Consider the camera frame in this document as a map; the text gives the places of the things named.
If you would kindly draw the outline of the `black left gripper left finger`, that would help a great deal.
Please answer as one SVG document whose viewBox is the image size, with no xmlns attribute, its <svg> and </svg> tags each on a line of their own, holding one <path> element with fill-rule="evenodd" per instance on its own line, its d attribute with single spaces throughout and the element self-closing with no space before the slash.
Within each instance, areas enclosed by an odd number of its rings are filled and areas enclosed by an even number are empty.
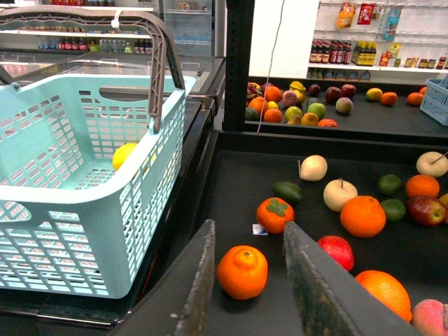
<svg viewBox="0 0 448 336">
<path fill-rule="evenodd" d="M 110 335 L 203 335 L 214 287 L 216 227 L 205 220 L 153 289 Z"/>
</svg>

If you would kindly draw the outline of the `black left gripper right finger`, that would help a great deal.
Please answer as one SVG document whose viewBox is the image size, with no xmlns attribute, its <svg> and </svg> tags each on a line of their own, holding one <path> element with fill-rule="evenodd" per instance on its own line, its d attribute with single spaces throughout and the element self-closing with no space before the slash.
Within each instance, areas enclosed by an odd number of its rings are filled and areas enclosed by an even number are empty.
<svg viewBox="0 0 448 336">
<path fill-rule="evenodd" d="M 420 335 L 294 222 L 286 224 L 283 249 L 304 335 Z"/>
</svg>

